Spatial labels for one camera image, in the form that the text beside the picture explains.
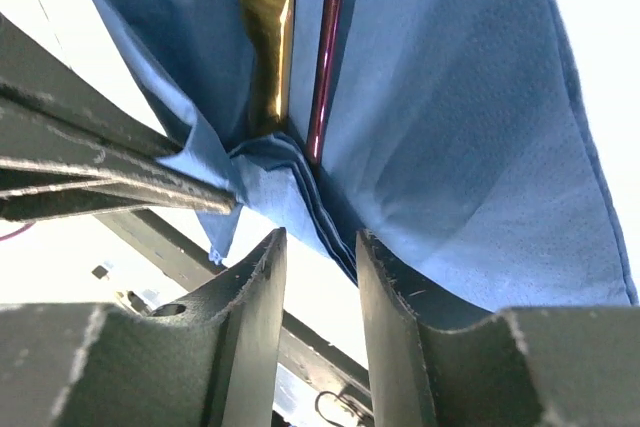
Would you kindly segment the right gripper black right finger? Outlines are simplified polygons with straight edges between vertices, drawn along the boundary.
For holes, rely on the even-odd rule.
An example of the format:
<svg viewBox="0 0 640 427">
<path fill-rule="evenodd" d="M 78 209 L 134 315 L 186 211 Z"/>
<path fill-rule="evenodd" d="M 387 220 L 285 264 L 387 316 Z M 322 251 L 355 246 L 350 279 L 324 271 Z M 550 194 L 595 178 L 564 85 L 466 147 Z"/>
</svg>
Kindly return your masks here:
<svg viewBox="0 0 640 427">
<path fill-rule="evenodd" d="M 635 307 L 487 312 L 367 232 L 356 242 L 379 426 L 635 426 Z"/>
</svg>

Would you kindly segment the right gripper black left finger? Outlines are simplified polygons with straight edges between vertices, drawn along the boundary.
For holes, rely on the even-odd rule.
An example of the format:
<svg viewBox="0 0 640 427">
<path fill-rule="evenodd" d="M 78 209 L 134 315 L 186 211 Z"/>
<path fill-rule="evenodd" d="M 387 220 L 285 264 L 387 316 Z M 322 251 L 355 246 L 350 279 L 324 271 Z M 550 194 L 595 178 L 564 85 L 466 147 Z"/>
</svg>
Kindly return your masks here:
<svg viewBox="0 0 640 427">
<path fill-rule="evenodd" d="M 286 232 L 147 316 L 107 303 L 1 309 L 5 426 L 267 426 Z"/>
</svg>

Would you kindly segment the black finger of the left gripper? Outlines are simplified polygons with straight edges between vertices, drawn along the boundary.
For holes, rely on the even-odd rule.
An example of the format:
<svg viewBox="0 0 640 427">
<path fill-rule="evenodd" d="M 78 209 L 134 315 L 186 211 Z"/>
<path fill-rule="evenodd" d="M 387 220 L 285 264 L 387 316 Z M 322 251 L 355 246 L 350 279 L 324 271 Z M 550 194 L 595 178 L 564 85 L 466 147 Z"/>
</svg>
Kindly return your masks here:
<svg viewBox="0 0 640 427">
<path fill-rule="evenodd" d="M 177 142 L 119 109 L 6 17 L 1 18 L 1 97 L 146 157 L 181 150 Z"/>
<path fill-rule="evenodd" d="M 1 161 L 1 218 L 37 222 L 148 207 L 226 215 L 235 196 L 157 164 L 95 168 L 24 159 Z"/>
</svg>

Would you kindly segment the dark blue paper napkin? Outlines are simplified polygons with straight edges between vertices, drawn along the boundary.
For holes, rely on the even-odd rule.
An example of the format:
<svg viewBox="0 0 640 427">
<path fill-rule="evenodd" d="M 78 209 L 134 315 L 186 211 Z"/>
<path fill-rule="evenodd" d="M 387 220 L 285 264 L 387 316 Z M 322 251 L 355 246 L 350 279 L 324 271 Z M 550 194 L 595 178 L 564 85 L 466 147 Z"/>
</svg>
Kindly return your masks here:
<svg viewBox="0 0 640 427">
<path fill-rule="evenodd" d="M 637 305 L 555 0 L 345 0 L 319 171 L 303 154 L 323 0 L 296 0 L 289 125 L 252 139 L 239 0 L 93 0 L 169 136 L 356 275 L 359 230 L 484 309 Z"/>
</svg>

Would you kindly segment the purple metal spoon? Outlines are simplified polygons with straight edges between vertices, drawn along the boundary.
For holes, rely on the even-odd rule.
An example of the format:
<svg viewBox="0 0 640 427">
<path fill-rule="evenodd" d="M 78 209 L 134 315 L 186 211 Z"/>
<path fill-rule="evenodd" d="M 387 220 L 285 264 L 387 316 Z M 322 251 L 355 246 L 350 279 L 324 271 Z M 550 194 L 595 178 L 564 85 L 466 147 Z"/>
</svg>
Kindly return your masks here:
<svg viewBox="0 0 640 427">
<path fill-rule="evenodd" d="M 307 158 L 313 167 L 320 164 L 324 146 L 330 110 L 331 77 L 342 2 L 343 0 L 323 0 L 314 90 L 306 139 Z"/>
</svg>

